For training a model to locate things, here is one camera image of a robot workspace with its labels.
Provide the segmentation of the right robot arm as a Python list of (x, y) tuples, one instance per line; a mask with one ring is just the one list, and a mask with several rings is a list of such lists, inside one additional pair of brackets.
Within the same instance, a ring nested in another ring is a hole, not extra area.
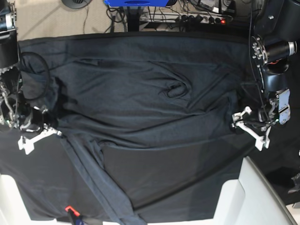
[[(7, 0), (0, 2), (0, 130), (13, 128), (22, 132), (37, 132), (60, 135), (56, 122), (46, 108), (39, 109), (30, 104), (44, 98), (50, 87), (50, 70), (42, 56), (35, 52), (21, 52), (17, 41), (17, 11), (15, 4)], [(21, 67), (23, 58), (32, 56), (44, 66), (44, 90), (34, 98), (23, 94)]]

